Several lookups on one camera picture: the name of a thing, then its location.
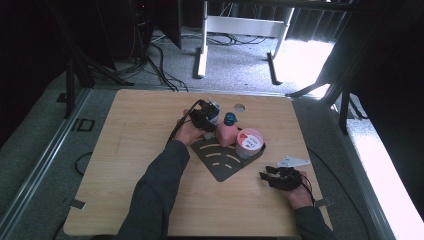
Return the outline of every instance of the person's left hand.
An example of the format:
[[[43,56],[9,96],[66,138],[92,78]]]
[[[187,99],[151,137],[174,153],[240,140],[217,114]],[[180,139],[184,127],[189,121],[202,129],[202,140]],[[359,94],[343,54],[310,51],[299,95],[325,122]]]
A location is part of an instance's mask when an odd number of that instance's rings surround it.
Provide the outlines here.
[[[188,109],[185,109],[183,114],[185,115],[188,112]],[[206,132],[202,129],[196,128],[191,122],[190,116],[184,120],[184,124],[178,129],[175,134],[174,140],[178,140],[184,143],[186,146],[190,146],[195,142],[200,136],[204,135]]]

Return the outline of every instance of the pink object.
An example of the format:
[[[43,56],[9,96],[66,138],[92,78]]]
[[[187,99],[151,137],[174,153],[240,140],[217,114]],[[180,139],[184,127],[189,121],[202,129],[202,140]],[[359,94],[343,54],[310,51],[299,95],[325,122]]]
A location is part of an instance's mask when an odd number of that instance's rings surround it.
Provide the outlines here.
[[[227,126],[222,122],[216,128],[215,137],[222,147],[228,147],[236,143],[238,132],[236,125]]]
[[[245,128],[237,136],[236,153],[247,159],[258,153],[264,144],[262,134],[255,129]]]

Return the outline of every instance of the black plastic tray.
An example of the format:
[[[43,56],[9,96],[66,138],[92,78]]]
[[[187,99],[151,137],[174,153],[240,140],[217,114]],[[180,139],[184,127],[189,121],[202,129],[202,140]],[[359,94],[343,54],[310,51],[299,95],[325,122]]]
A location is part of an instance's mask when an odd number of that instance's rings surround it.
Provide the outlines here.
[[[264,143],[261,151],[248,159],[240,158],[237,155],[235,144],[228,147],[221,147],[215,137],[208,140],[197,140],[191,145],[191,148],[215,179],[218,182],[223,182],[262,156],[266,145]]]

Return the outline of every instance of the metal stand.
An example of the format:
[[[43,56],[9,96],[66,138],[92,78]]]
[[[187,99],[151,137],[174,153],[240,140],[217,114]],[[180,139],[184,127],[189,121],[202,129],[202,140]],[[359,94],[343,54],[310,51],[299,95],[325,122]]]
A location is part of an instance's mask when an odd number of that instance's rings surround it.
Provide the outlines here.
[[[127,82],[117,76],[115,76],[112,72],[107,70],[105,67],[96,63],[84,53],[81,52],[78,45],[76,44],[71,32],[69,31],[68,26],[62,18],[62,15],[57,7],[57,3],[53,0],[46,1],[47,6],[49,7],[54,19],[59,26],[60,32],[62,33],[65,39],[65,47],[66,50],[70,52],[70,60],[66,69],[66,114],[65,119],[67,119],[74,109],[75,105],[75,89],[74,89],[74,73],[78,76],[78,80],[80,81],[82,87],[84,88],[92,88],[95,84],[93,76],[90,73],[89,67],[92,67],[99,71],[101,74],[109,77],[116,83],[125,86],[133,86],[134,83]]]
[[[208,16],[208,2],[203,3],[202,46],[200,49],[197,76],[206,76],[206,61],[208,56],[207,33],[220,32],[229,34],[252,35],[278,38],[278,43],[272,55],[272,60],[278,55],[284,41],[294,8],[289,8],[289,14],[284,21],[268,21],[234,17]]]

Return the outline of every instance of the gray sleeve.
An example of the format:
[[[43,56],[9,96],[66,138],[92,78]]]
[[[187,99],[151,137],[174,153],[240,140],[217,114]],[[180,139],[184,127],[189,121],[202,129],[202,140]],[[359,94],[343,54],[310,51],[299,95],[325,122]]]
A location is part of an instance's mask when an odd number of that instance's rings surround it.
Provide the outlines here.
[[[180,141],[169,142],[138,181],[130,210],[114,239],[166,239],[169,214],[190,155]]]
[[[321,211],[317,207],[303,207],[295,211],[296,227],[302,239],[336,239],[333,231],[325,224]]]

